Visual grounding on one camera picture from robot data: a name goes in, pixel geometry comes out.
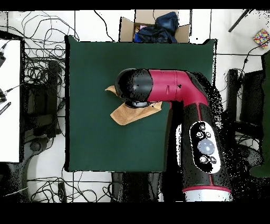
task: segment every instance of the black border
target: black border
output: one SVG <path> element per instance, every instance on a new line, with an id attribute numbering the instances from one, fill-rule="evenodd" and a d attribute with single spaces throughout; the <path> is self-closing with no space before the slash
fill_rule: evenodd
<path id="1" fill-rule="evenodd" d="M 25 78 L 25 74 L 24 74 L 24 70 L 25 70 L 25 41 L 21 36 L 12 34 L 12 33 L 8 33 L 6 31 L 0 31 L 0 39 L 3 40 L 19 40 L 20 41 L 20 85 L 23 84 L 24 78 Z M 24 106 L 23 106 L 23 102 L 24 102 L 24 93 L 23 93 L 23 88 L 19 87 L 20 89 L 20 140 L 19 140 L 19 163 L 21 163 L 23 161 L 23 156 L 24 156 L 24 129 L 25 129 L 25 125 L 24 125 Z"/>
<path id="2" fill-rule="evenodd" d="M 70 43 L 65 35 L 65 163 L 64 169 L 69 171 L 70 163 Z"/>

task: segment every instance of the black device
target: black device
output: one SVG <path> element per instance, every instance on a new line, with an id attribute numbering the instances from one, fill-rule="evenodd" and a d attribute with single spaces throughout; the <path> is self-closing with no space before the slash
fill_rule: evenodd
<path id="1" fill-rule="evenodd" d="M 262 125 L 264 92 L 263 71 L 246 73 L 243 78 L 243 94 L 240 120 L 253 125 Z"/>
<path id="2" fill-rule="evenodd" d="M 68 202 L 66 199 L 65 183 L 63 181 L 58 183 L 58 195 L 61 203 Z"/>
<path id="3" fill-rule="evenodd" d="M 57 75 L 60 69 L 56 61 L 50 61 L 45 71 L 48 76 L 45 84 L 26 83 L 22 86 L 25 93 L 24 105 L 26 105 L 24 131 L 33 129 L 34 136 L 46 134 L 48 138 L 53 138 L 61 133 L 56 128 Z"/>

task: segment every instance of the white tile floor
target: white tile floor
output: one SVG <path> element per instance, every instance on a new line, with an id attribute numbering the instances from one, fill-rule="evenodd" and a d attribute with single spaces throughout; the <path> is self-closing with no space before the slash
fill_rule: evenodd
<path id="1" fill-rule="evenodd" d="M 119 35 L 119 20 L 121 16 L 124 16 L 130 20 L 134 18 L 134 10 L 125 11 L 101 11 L 97 12 L 103 17 L 107 23 L 108 34 L 114 39 L 118 40 Z M 269 28 L 269 13 L 253 11 L 246 18 L 235 27 L 235 29 L 229 33 L 229 28 L 239 18 L 243 10 L 193 10 L 192 14 L 192 36 L 190 37 L 191 43 L 203 43 L 209 37 L 212 39 L 218 39 L 217 45 L 217 68 L 216 68 L 216 86 L 219 90 L 224 89 L 226 83 L 224 81 L 225 74 L 231 68 L 242 68 L 245 55 L 250 49 L 256 47 L 256 43 L 253 41 L 253 36 L 262 28 L 265 28 L 270 32 Z M 58 16 L 65 21 L 71 28 L 76 30 L 80 41 L 110 41 L 105 31 L 105 25 L 103 21 L 94 13 L 94 11 L 35 11 L 19 13 L 8 13 L 8 31 L 14 34 L 18 34 L 12 27 L 18 29 L 20 32 L 24 32 L 26 36 L 36 39 L 44 39 L 47 30 L 51 27 L 50 21 L 43 21 L 40 23 L 40 27 L 35 29 L 38 23 L 42 19 L 48 18 L 47 15 L 57 18 Z M 6 13 L 0 12 L 0 26 L 6 26 Z M 179 23 L 185 25 L 189 23 L 189 10 L 179 10 Z M 65 34 L 74 35 L 74 31 L 64 25 L 59 20 L 52 21 L 52 27 L 59 29 Z M 0 30 L 6 31 L 6 27 L 0 27 Z M 52 31 L 51 41 L 63 41 L 64 34 L 57 30 Z M 30 48 L 39 48 L 39 46 L 31 40 L 26 39 L 26 43 Z M 46 48 L 54 48 L 56 44 L 45 46 Z M 255 71 L 262 69 L 261 58 L 262 55 L 269 49 L 255 49 L 252 52 L 253 56 L 250 56 L 248 63 L 245 66 L 245 72 Z M 226 100 L 226 91 L 221 92 L 223 101 Z M 64 109 L 61 111 L 60 116 L 64 115 Z M 61 130 L 65 134 L 65 121 L 64 118 L 59 120 Z M 28 179 L 46 178 L 46 177 L 61 177 L 61 170 L 65 160 L 65 139 L 62 135 L 58 135 L 53 146 L 41 153 L 38 156 L 32 158 L 28 168 Z M 78 181 L 82 172 L 75 172 L 74 180 Z M 63 177 L 66 181 L 70 181 L 72 184 L 72 173 L 63 172 Z M 87 190 L 92 189 L 97 193 L 98 198 L 103 195 L 102 187 L 108 186 L 108 183 L 93 183 L 91 181 L 111 181 L 111 173 L 109 172 L 83 172 L 80 182 L 80 189 Z M 29 182 L 29 193 L 33 194 L 41 187 L 43 182 Z M 72 194 L 72 188 L 66 186 L 67 195 Z M 89 201 L 95 200 L 95 196 L 91 192 L 86 192 L 85 196 Z M 36 199 L 43 200 L 45 197 L 42 194 L 38 194 Z M 74 200 L 75 202 L 85 202 L 82 196 Z M 110 201 L 109 197 L 103 197 L 101 202 Z"/>

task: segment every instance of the brown towel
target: brown towel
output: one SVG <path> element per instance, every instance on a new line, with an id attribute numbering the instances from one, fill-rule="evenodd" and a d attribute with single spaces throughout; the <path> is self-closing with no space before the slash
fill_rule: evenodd
<path id="1" fill-rule="evenodd" d="M 106 90 L 116 94 L 115 87 L 109 86 Z M 114 112 L 111 113 L 112 119 L 119 125 L 126 125 L 135 120 L 152 115 L 156 112 L 161 111 L 162 102 L 151 104 L 148 107 L 132 109 L 127 107 L 124 103 L 118 107 Z"/>

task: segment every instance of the green table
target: green table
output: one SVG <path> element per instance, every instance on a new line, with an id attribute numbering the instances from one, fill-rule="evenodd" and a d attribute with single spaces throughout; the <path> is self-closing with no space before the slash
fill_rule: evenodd
<path id="1" fill-rule="evenodd" d="M 162 111 L 120 126 L 110 114 L 122 101 L 104 90 L 114 85 L 119 72 L 126 68 L 201 72 L 211 82 L 214 45 L 215 40 L 204 44 L 146 44 L 77 42 L 66 37 L 70 75 L 70 122 L 66 124 L 66 130 L 70 130 L 66 138 L 69 171 L 164 171 L 169 104 L 164 102 Z"/>
<path id="2" fill-rule="evenodd" d="M 270 177 L 270 51 L 262 55 L 263 72 L 265 80 L 263 82 L 264 107 L 263 107 L 263 131 L 262 151 L 264 164 L 253 167 L 250 174 L 257 178 Z"/>

